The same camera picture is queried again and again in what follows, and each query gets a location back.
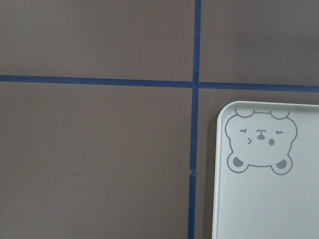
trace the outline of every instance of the gray bear outline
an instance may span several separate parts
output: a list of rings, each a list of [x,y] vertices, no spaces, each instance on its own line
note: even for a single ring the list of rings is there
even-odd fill
[[[287,153],[287,157],[288,157],[288,159],[290,160],[291,165],[290,165],[289,169],[288,169],[287,171],[285,171],[284,173],[278,173],[278,172],[276,172],[276,171],[274,170],[274,166],[273,166],[272,164],[268,164],[268,165],[254,165],[254,164],[251,164],[251,163],[247,163],[247,167],[245,167],[245,168],[244,168],[243,170],[241,170],[241,171],[233,170],[233,169],[231,168],[231,166],[229,165],[230,157],[234,154],[234,150],[233,150],[233,147],[232,147],[232,144],[231,144],[231,138],[230,138],[230,136],[229,136],[228,133],[227,133],[227,125],[228,125],[229,121],[230,121],[232,118],[234,118],[234,117],[250,118],[250,117],[252,117],[252,116],[255,115],[255,114],[266,114],[266,115],[270,115],[271,117],[273,117],[273,118],[276,119],[276,120],[285,120],[285,119],[288,119],[288,120],[290,120],[290,121],[294,124],[294,126],[295,126],[295,128],[296,128],[296,135],[295,135],[295,137],[293,138],[293,140],[291,140],[290,148],[289,148],[288,153]],[[273,171],[275,174],[277,174],[277,175],[285,175],[285,174],[289,173],[289,172],[291,171],[292,167],[293,167],[293,160],[292,160],[292,158],[290,157],[289,153],[290,153],[290,151],[291,151],[291,149],[292,149],[293,142],[296,140],[297,135],[298,135],[297,125],[296,125],[296,123],[289,117],[289,114],[290,114],[290,112],[288,112],[288,114],[287,114],[285,117],[283,117],[283,118],[277,118],[277,117],[275,117],[275,116],[272,114],[271,111],[268,111],[268,112],[257,112],[257,111],[255,111],[255,110],[253,110],[253,112],[252,112],[249,116],[241,116],[240,114],[237,113],[237,110],[235,109],[235,115],[233,115],[232,117],[230,117],[230,118],[227,120],[227,122],[226,122],[226,124],[225,124],[225,129],[224,129],[224,130],[225,130],[225,134],[226,134],[226,136],[227,136],[227,138],[228,138],[228,140],[229,140],[229,146],[230,146],[230,149],[231,149],[231,153],[230,153],[230,154],[228,155],[228,157],[227,157],[227,166],[228,166],[228,168],[229,168],[232,172],[234,172],[234,173],[243,173],[243,172],[245,172],[245,171],[249,168],[249,166],[252,166],[252,167],[270,167],[270,168],[272,169],[272,171]]]

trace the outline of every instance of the bear illustration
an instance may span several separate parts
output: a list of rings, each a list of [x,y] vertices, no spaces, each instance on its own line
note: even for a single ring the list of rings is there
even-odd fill
[[[231,148],[229,169],[243,173],[249,166],[270,167],[278,175],[287,174],[293,166],[289,153],[298,134],[289,114],[278,118],[271,111],[253,110],[242,116],[235,110],[225,125]]]

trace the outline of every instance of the blue tape line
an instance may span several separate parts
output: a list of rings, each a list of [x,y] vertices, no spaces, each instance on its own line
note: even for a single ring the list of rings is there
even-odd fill
[[[0,82],[192,88],[192,82],[188,82],[188,81],[152,81],[152,80],[42,77],[42,76],[0,76]]]
[[[200,20],[201,20],[201,0],[195,0],[193,81],[192,81],[190,159],[189,159],[189,168],[191,171],[191,175],[189,177],[188,239],[194,239],[194,236],[195,236]]]
[[[199,82],[198,87],[201,89],[319,92],[319,86],[296,86],[296,85],[268,85],[268,84]]]

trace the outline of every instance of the white tray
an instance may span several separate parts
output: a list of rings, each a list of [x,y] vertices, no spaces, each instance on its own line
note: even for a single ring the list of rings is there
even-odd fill
[[[217,123],[213,239],[319,238],[319,106],[233,102]]]

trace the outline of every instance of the gray surface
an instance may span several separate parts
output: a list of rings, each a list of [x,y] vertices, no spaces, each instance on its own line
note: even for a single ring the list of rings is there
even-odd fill
[[[192,0],[2,0],[0,75],[191,81]]]
[[[200,81],[319,85],[319,1],[203,0]]]
[[[223,107],[233,101],[319,105],[319,94],[244,90],[199,90],[196,239],[211,238],[217,117]]]
[[[0,83],[0,238],[187,238],[190,89]]]

